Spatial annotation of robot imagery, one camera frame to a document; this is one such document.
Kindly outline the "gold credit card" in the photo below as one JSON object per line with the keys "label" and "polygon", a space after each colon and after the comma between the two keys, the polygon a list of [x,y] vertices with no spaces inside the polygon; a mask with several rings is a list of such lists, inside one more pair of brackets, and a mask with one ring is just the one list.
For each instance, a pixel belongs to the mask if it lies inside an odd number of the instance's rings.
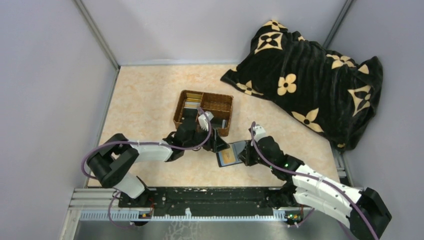
{"label": "gold credit card", "polygon": [[228,148],[219,152],[219,162],[222,167],[236,164],[237,158],[234,154],[234,151]]}

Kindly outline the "black leather card holder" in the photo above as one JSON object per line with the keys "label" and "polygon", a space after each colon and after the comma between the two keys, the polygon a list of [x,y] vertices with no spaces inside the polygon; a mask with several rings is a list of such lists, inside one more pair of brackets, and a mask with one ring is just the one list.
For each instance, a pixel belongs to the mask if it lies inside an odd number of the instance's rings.
{"label": "black leather card holder", "polygon": [[221,150],[216,154],[218,166],[220,168],[238,164],[248,166],[250,163],[250,150],[250,140],[232,142],[227,149]]}

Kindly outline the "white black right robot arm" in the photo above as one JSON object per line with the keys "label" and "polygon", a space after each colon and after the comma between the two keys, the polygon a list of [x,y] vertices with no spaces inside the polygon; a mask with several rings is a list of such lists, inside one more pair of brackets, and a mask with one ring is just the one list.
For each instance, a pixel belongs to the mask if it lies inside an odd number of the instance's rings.
{"label": "white black right robot arm", "polygon": [[285,182],[284,200],[334,218],[359,240],[379,240],[392,220],[376,190],[360,190],[322,175],[302,160],[285,154],[271,136],[253,137],[244,154],[246,165],[266,166]]}

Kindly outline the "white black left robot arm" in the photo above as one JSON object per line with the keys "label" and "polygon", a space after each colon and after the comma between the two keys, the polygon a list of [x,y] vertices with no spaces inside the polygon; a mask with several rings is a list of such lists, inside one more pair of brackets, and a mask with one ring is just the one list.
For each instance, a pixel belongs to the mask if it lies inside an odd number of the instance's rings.
{"label": "white black left robot arm", "polygon": [[103,188],[114,188],[131,199],[148,191],[145,183],[130,173],[133,164],[146,161],[173,162],[185,151],[204,149],[218,153],[230,146],[213,128],[210,112],[199,117],[200,122],[187,118],[160,142],[129,141],[122,133],[113,135],[107,142],[90,153],[84,164]]}

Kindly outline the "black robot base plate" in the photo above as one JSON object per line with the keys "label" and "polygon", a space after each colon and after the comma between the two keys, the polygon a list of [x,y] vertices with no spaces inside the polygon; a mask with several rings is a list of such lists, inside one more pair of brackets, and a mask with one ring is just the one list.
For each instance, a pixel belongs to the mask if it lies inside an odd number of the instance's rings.
{"label": "black robot base plate", "polygon": [[120,208],[146,208],[154,217],[271,217],[300,221],[305,205],[289,194],[293,187],[156,187],[137,198],[119,196]]}

